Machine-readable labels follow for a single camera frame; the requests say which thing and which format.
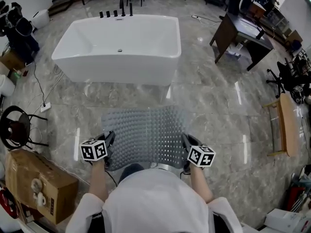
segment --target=desk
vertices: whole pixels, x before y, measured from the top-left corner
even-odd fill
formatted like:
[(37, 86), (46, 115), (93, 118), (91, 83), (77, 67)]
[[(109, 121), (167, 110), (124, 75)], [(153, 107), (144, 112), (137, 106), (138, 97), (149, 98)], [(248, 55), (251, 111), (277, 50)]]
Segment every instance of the desk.
[(229, 48), (234, 48), (234, 42), (237, 37), (248, 40), (241, 50), (233, 51), (239, 55), (244, 55), (252, 59), (252, 63), (247, 70), (252, 69), (260, 60), (263, 59), (272, 49), (273, 46), (267, 36), (263, 35), (260, 39), (256, 39), (256, 35), (261, 28), (255, 24), (240, 18), (238, 16), (227, 13), (219, 25), (211, 42), (212, 45), (216, 41), (219, 55), (215, 59), (215, 63), (221, 58), (224, 52)]
[(296, 156), (298, 152), (298, 126), (295, 118), (294, 105), (288, 94), (281, 93), (279, 100), (264, 105), (263, 107), (272, 106), (277, 108), (278, 119), (281, 131), (280, 151), (269, 154), (268, 156), (287, 153), (288, 156)]
[(250, 12), (254, 18), (262, 18), (263, 14), (266, 12), (265, 8), (258, 2), (253, 2), (249, 8), (248, 12)]

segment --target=bag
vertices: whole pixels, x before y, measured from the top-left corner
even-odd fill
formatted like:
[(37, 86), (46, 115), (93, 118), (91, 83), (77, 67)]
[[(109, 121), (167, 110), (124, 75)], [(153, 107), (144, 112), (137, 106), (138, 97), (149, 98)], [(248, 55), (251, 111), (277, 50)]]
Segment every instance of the bag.
[(5, 13), (5, 22), (8, 28), (15, 28), (22, 36), (30, 36), (33, 31), (33, 26), (23, 17), (20, 8), (12, 7), (12, 4), (9, 4), (9, 10)]

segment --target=white freestanding bathtub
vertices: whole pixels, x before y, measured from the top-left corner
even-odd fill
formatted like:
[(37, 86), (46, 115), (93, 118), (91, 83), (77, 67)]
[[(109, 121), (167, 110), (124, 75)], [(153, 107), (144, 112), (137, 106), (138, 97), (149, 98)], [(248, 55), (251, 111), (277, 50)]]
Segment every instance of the white freestanding bathtub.
[(169, 85), (180, 55), (177, 18), (126, 15), (74, 21), (52, 59), (73, 82)]

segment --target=white shirt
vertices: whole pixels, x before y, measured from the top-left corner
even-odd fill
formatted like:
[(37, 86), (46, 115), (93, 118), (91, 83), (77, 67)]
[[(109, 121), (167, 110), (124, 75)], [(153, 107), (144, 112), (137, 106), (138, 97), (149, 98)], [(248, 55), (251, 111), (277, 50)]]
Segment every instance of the white shirt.
[(173, 173), (160, 169), (126, 177), (105, 203), (85, 194), (66, 232), (86, 233), (92, 215), (100, 212), (107, 233), (212, 233), (208, 225), (212, 213), (205, 201)]

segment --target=bath mat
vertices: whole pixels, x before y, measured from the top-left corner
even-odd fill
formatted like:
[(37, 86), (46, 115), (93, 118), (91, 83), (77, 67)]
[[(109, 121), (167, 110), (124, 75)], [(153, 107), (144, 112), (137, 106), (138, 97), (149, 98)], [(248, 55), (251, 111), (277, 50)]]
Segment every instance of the bath mat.
[(178, 106), (149, 109), (111, 108), (102, 117), (106, 133), (114, 131), (109, 171), (137, 162), (182, 168), (186, 153), (181, 134), (188, 133), (189, 113)]

